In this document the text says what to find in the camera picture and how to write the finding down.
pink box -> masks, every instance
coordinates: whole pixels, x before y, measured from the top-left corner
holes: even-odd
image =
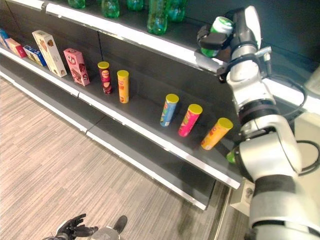
[[[88,85],[90,80],[82,53],[73,48],[67,48],[63,53],[74,81],[83,86]]]
[[[27,56],[24,48],[20,45],[20,43],[16,42],[12,38],[7,38],[5,41],[8,44],[11,51],[18,55],[20,58],[24,58]]]

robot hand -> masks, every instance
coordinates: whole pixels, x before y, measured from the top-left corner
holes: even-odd
[[[87,227],[84,224],[78,226],[84,221],[86,214],[81,214],[66,221],[57,231],[56,238],[61,240],[74,240],[76,237],[89,237],[98,231],[98,227]]]

orange canister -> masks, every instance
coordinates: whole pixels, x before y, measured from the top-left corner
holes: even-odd
[[[227,134],[227,132],[233,128],[233,126],[234,124],[228,118],[219,118],[201,142],[201,147],[205,150],[212,149]]]

black cable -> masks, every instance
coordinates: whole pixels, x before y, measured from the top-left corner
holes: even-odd
[[[318,151],[318,157],[316,158],[315,162],[310,164],[309,166],[303,167],[302,172],[299,174],[299,176],[310,174],[310,173],[314,172],[315,170],[317,170],[320,167],[320,146],[317,143],[315,143],[314,141],[309,141],[309,140],[298,140],[296,142],[298,144],[299,143],[310,144],[310,145],[314,146]]]
[[[281,81],[284,81],[284,82],[292,84],[293,86],[295,86],[303,94],[302,103],[298,107],[296,107],[293,111],[290,111],[290,112],[287,112],[285,114],[282,114],[282,116],[287,118],[288,116],[293,115],[296,112],[300,111],[302,109],[302,107],[305,105],[306,101],[307,101],[308,93],[307,93],[306,88],[303,85],[293,81],[291,78],[289,78],[287,76],[284,76],[284,75],[273,74],[272,77],[274,77],[275,79],[279,79]]]
[[[58,237],[55,237],[55,236],[48,236],[48,237],[45,237],[41,240],[61,240],[61,238],[58,238]]]

plastic bottle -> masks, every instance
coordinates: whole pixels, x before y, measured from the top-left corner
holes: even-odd
[[[126,5],[131,11],[141,11],[144,7],[144,0],[126,0]]]
[[[69,6],[74,9],[83,9],[86,7],[86,0],[68,0]]]
[[[214,20],[212,27],[210,29],[210,32],[227,34],[229,36],[232,33],[232,30],[233,30],[233,22],[224,16],[218,16]],[[219,53],[219,50],[210,50],[206,48],[201,48],[201,52],[207,57],[212,58]]]
[[[106,18],[117,18],[120,14],[118,0],[102,0],[101,2],[102,14]]]
[[[151,34],[163,35],[168,25],[170,0],[150,0],[147,30]]]
[[[171,0],[168,19],[171,22],[182,22],[186,13],[187,0]]]

